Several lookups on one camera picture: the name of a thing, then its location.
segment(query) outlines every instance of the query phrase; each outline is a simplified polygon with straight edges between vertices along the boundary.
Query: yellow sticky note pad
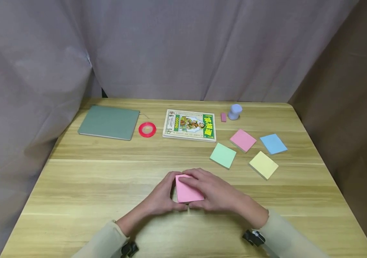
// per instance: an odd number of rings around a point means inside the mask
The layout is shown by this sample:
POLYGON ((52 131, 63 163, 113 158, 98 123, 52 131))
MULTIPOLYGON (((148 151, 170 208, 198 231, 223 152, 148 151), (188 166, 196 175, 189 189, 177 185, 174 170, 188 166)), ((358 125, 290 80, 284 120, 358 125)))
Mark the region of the yellow sticky note pad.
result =
POLYGON ((278 168, 270 157, 263 152, 259 152, 250 162, 249 165, 258 172, 264 179, 268 180, 275 170, 278 168))

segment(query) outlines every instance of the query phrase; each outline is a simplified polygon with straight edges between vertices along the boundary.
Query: black clip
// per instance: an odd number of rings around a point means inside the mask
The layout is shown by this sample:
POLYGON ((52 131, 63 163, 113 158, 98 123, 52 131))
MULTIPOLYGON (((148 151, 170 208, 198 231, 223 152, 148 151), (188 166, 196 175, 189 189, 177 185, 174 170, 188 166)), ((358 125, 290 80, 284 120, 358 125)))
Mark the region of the black clip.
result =
POLYGON ((242 238, 248 241, 249 244, 256 245, 257 247, 265 244, 265 238, 256 230, 252 232, 250 230, 245 231, 242 238))
POLYGON ((139 251, 139 247, 137 246, 137 244, 133 241, 131 242, 127 242, 121 249, 122 252, 122 256, 121 257, 132 257, 135 255, 135 253, 137 253, 137 251, 139 251))

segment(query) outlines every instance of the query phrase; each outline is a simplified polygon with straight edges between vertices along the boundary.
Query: forearm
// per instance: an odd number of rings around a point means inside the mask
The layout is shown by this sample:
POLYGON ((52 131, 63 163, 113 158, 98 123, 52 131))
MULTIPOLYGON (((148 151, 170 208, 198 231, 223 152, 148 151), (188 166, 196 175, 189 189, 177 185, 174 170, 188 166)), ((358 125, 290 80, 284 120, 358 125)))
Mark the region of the forearm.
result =
POLYGON ((235 210, 265 238, 265 245, 282 258, 327 258, 309 239, 274 211, 268 211, 249 196, 235 210))
POLYGON ((139 204, 116 222, 108 222, 73 258, 121 257, 121 248, 130 234, 149 214, 146 206, 139 204))
POLYGON ((150 211, 145 204, 140 203, 126 215, 116 221, 125 236, 130 236, 132 231, 140 224, 142 220, 150 215, 150 211))
POLYGON ((247 220, 254 229, 262 228, 268 221, 269 212, 248 195, 238 200, 234 212, 247 220))

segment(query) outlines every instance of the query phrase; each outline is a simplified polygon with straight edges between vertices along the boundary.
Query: person's left hand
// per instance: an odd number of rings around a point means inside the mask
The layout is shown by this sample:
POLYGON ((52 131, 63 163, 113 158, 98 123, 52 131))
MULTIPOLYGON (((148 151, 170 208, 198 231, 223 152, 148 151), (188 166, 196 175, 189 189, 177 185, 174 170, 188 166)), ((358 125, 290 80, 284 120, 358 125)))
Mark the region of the person's left hand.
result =
POLYGON ((179 204, 170 198, 170 191, 172 184, 175 181, 175 176, 180 175, 181 172, 171 171, 162 181, 156 185, 154 190, 142 201, 141 205, 150 215, 160 215, 170 211, 186 211, 188 206, 186 204, 179 204))

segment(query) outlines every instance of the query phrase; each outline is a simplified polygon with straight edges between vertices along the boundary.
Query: blue sticky note pad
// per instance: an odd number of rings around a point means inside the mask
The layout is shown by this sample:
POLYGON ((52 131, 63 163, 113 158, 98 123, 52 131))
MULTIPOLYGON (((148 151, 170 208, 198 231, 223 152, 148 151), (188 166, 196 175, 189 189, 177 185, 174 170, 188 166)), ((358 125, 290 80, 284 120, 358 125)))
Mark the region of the blue sticky note pad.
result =
POLYGON ((261 137, 260 139, 271 155, 287 150, 287 147, 275 133, 261 137))

